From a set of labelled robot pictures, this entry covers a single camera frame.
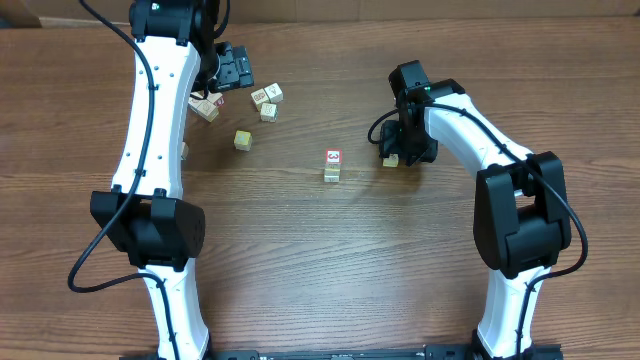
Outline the green number four block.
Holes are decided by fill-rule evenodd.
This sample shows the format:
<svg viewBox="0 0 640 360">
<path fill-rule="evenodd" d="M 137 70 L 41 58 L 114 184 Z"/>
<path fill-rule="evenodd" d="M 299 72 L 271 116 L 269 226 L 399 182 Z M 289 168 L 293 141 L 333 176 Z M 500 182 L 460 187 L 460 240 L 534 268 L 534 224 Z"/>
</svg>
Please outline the green number four block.
<svg viewBox="0 0 640 360">
<path fill-rule="evenodd" d="M 384 167 L 396 168 L 399 164 L 399 156 L 397 154 L 390 154 L 388 157 L 383 159 L 382 165 Z"/>
</svg>

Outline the red number three block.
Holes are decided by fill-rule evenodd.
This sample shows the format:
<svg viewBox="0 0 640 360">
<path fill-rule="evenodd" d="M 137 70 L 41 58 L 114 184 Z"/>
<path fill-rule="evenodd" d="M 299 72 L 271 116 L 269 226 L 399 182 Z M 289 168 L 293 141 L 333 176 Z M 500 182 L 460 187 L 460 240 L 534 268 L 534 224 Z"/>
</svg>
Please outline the red number three block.
<svg viewBox="0 0 640 360">
<path fill-rule="evenodd" d="M 327 169 L 339 169 L 342 164 L 342 150 L 341 149 L 327 149 L 325 167 Z"/>
</svg>

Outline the wooden block red pencil picture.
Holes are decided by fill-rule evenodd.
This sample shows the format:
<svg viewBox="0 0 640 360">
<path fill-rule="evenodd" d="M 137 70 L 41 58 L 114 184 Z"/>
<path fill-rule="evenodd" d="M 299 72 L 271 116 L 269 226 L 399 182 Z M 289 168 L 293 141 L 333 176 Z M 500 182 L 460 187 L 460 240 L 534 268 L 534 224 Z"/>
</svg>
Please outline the wooden block red pencil picture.
<svg viewBox="0 0 640 360">
<path fill-rule="evenodd" d="M 337 183 L 340 181 L 340 175 L 339 174 L 325 174 L 324 175 L 324 181 L 326 183 Z"/>
</svg>

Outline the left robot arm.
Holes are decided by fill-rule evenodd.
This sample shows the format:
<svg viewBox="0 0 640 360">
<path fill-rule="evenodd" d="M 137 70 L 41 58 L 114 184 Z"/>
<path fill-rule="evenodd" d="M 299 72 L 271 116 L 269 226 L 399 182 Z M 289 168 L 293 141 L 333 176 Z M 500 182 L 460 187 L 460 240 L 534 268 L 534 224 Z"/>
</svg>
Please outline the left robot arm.
<svg viewBox="0 0 640 360">
<path fill-rule="evenodd" d="M 245 47 L 218 39 L 230 4 L 145 1 L 129 9 L 135 81 L 127 137 L 108 191 L 90 213 L 144 281 L 159 334 L 154 359 L 212 359 L 196 285 L 205 237 L 202 208 L 184 201 L 182 158 L 188 105 L 254 83 Z"/>
</svg>

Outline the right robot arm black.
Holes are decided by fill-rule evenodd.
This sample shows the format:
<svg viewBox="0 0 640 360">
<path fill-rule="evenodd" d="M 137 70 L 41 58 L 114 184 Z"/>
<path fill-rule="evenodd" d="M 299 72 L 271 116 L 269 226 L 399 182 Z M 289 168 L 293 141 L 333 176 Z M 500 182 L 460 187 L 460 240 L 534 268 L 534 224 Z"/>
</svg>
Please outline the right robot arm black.
<svg viewBox="0 0 640 360">
<path fill-rule="evenodd" d="M 389 165 L 433 162 L 444 145 L 475 180 L 473 237 L 489 269 L 487 298 L 466 359 L 560 359 L 531 325 L 545 276 L 571 242 L 564 170 L 551 152 L 511 141 L 453 79 L 432 82 L 419 61 L 389 75 L 395 108 L 374 124 Z"/>
</svg>

